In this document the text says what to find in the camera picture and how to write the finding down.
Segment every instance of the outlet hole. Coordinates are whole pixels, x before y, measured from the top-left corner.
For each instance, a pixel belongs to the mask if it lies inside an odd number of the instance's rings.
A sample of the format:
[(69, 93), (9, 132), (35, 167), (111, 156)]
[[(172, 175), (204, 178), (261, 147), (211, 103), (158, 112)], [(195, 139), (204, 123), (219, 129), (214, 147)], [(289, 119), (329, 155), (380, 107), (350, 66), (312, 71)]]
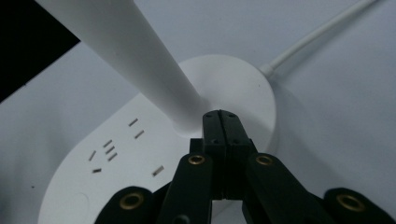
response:
[(92, 161), (92, 159), (93, 159), (93, 157), (95, 156), (95, 154), (96, 154), (96, 151), (93, 151), (92, 154), (91, 154), (91, 156), (90, 156), (90, 158), (88, 159), (88, 161)]
[(140, 131), (140, 133), (138, 133), (138, 134), (134, 137), (134, 139), (137, 139), (138, 137), (140, 137), (140, 135), (142, 135), (144, 132), (145, 132), (144, 130)]
[(134, 121), (132, 121), (131, 123), (129, 123), (129, 127), (132, 127), (132, 125), (134, 125), (137, 121), (138, 121), (138, 119), (134, 119)]
[(110, 153), (112, 150), (114, 150), (114, 148), (115, 148), (115, 147), (111, 147), (108, 151), (106, 151), (106, 155), (107, 155), (108, 153)]
[(101, 168), (92, 170), (92, 173), (93, 173), (93, 174), (101, 173), (101, 172), (102, 172), (102, 169), (101, 169)]
[(112, 143), (112, 142), (113, 142), (113, 140), (110, 139), (108, 142), (105, 143), (105, 145), (103, 147), (108, 147), (108, 145), (110, 145), (110, 143)]
[(117, 152), (116, 152), (116, 153), (114, 153), (113, 155), (111, 155), (111, 157), (109, 157), (107, 160), (108, 160), (108, 161), (112, 161), (117, 155), (118, 155), (118, 154), (117, 154)]
[(164, 169), (163, 166), (160, 166), (157, 170), (155, 170), (155, 171), (152, 173), (152, 176), (158, 175), (163, 169)]

